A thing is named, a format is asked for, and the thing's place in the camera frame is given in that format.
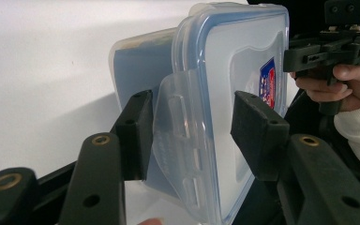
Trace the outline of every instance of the blue and red label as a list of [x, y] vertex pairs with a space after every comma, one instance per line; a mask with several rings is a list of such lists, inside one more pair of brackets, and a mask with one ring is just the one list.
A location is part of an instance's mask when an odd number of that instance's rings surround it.
[[260, 69], [259, 97], [272, 109], [276, 103], [276, 65], [270, 59]]

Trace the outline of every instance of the human hand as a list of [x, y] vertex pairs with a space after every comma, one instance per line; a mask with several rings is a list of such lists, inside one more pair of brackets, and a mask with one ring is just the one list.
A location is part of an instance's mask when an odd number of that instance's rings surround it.
[[160, 218], [149, 218], [142, 223], [139, 223], [139, 225], [163, 225], [163, 222]]
[[317, 79], [322, 74], [325, 73], [321, 68], [312, 69], [308, 76], [297, 78], [296, 85], [305, 89], [307, 95], [316, 102], [342, 100], [341, 112], [360, 109], [360, 66], [335, 66], [334, 76], [345, 83], [337, 82], [331, 86], [326, 84], [326, 80]]

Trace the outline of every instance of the white table surface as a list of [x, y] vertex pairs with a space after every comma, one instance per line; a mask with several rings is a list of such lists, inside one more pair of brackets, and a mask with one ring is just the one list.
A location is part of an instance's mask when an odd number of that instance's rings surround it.
[[[41, 177], [76, 160], [83, 140], [119, 115], [112, 45], [175, 27], [200, 2], [211, 1], [0, 1], [0, 170]], [[198, 224], [180, 202], [127, 182], [127, 224], [151, 217]]]

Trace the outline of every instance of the plastic food container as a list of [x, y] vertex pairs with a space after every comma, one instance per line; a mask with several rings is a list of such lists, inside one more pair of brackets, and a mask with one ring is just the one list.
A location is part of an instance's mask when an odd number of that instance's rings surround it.
[[230, 134], [234, 92], [286, 112], [288, 29], [285, 7], [199, 4], [177, 28], [112, 48], [120, 104], [145, 89], [156, 97], [149, 186], [177, 196], [201, 223], [231, 224], [254, 180]]

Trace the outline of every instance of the container lid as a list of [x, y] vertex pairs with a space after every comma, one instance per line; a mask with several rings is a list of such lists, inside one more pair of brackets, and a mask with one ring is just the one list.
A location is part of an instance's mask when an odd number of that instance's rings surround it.
[[159, 87], [153, 151], [188, 212], [231, 224], [253, 174], [230, 131], [236, 90], [286, 111], [288, 12], [274, 5], [197, 5], [174, 33], [173, 74]]

